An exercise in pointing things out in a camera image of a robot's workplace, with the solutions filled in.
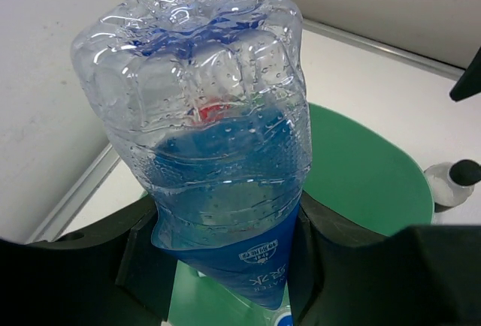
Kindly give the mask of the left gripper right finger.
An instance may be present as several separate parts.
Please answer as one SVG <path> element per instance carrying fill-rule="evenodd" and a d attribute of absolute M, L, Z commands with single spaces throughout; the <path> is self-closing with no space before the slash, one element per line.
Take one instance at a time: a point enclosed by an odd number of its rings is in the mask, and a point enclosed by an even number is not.
<path fill-rule="evenodd" d="M 289 262 L 296 325 L 478 325 L 480 228 L 385 237 L 301 196 Z"/>

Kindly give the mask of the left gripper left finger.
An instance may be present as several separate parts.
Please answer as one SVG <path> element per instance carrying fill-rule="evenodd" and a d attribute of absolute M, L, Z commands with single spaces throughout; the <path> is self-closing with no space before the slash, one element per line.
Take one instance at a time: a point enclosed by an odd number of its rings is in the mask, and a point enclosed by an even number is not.
<path fill-rule="evenodd" d="M 151 243 L 152 198 L 56 241 L 1 241 L 3 325 L 160 325 L 177 260 Z"/>

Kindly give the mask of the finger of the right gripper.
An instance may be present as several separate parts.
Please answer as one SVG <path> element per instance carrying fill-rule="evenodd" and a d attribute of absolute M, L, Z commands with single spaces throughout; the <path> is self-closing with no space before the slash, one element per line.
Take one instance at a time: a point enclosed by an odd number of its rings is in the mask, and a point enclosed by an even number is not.
<path fill-rule="evenodd" d="M 449 97 L 453 101 L 463 101 L 481 93 L 481 48 L 472 62 L 453 86 Z"/>

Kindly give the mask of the blue cap blue label bottle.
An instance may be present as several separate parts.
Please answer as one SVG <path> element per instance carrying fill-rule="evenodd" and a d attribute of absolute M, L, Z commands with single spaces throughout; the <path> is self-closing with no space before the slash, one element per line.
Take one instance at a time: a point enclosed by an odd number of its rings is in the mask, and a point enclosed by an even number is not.
<path fill-rule="evenodd" d="M 125 0 L 71 62 L 108 140 L 156 203 L 151 242 L 263 309 L 285 305 L 313 151 L 292 0 Z M 194 101 L 221 120 L 194 125 Z"/>

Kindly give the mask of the red cap red label bottle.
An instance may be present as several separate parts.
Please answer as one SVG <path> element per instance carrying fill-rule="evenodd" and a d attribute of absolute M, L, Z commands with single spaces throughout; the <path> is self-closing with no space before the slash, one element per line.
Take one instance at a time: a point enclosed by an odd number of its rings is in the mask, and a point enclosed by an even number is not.
<path fill-rule="evenodd" d="M 193 124 L 204 125 L 219 121 L 231 108 L 231 103 L 223 98 L 199 97 L 194 101 Z"/>

